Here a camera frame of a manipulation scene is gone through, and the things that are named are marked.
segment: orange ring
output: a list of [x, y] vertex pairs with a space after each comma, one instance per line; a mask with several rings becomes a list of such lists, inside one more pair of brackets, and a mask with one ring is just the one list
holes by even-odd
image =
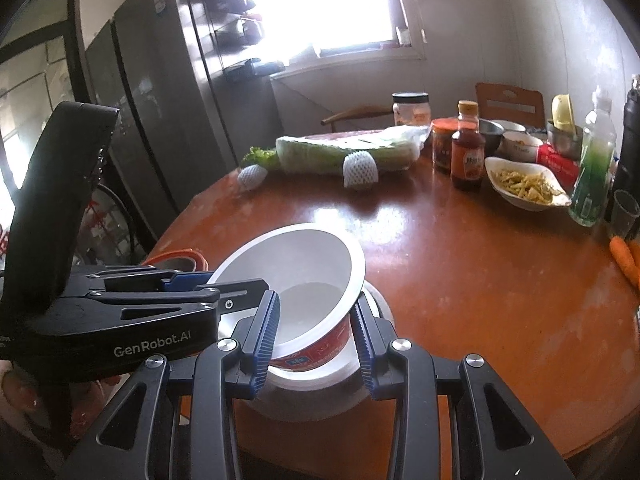
[[142, 265], [153, 265], [171, 258], [192, 258], [196, 262], [196, 271], [209, 270], [209, 263], [205, 260], [200, 252], [194, 249], [181, 249], [178, 251], [169, 251], [167, 253], [158, 254], [145, 260]]

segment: wooden chair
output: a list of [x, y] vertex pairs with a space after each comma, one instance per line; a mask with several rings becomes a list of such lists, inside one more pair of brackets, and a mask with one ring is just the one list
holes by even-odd
[[[511, 85], [478, 83], [476, 96], [483, 119], [502, 119], [535, 128], [546, 127], [545, 102], [540, 92]], [[534, 111], [526, 112], [518, 105], [532, 107]]]
[[382, 117], [385, 115], [393, 115], [394, 109], [392, 106], [381, 106], [381, 105], [361, 105], [356, 106], [355, 108], [350, 108], [349, 110], [345, 110], [340, 112], [339, 114], [332, 115], [331, 117], [327, 117], [320, 121], [322, 126], [331, 125], [332, 133], [336, 132], [335, 123], [337, 121], [348, 121], [354, 119], [369, 119], [372, 117]]

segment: green plastic bottle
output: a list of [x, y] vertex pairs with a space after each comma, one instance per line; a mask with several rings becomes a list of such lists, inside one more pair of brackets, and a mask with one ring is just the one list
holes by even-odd
[[586, 121], [586, 149], [583, 150], [580, 174], [569, 208], [571, 218], [585, 227], [592, 227], [603, 212], [609, 190], [609, 167], [616, 149], [611, 99], [600, 88], [597, 93], [597, 98], [594, 93], [595, 115], [591, 112], [588, 115], [591, 120]]

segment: clear plastic cup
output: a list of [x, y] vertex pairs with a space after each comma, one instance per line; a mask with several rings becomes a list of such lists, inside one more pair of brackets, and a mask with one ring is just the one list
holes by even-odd
[[623, 240], [631, 231], [634, 222], [640, 217], [640, 206], [631, 193], [623, 189], [613, 194], [613, 210], [609, 223], [609, 238], [619, 236]]

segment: gray refrigerator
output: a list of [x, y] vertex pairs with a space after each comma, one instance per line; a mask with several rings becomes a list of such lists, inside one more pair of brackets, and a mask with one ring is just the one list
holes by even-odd
[[211, 17], [203, 0], [126, 0], [86, 51], [95, 102], [121, 111], [111, 159], [156, 239], [282, 134], [269, 77], [225, 77]]

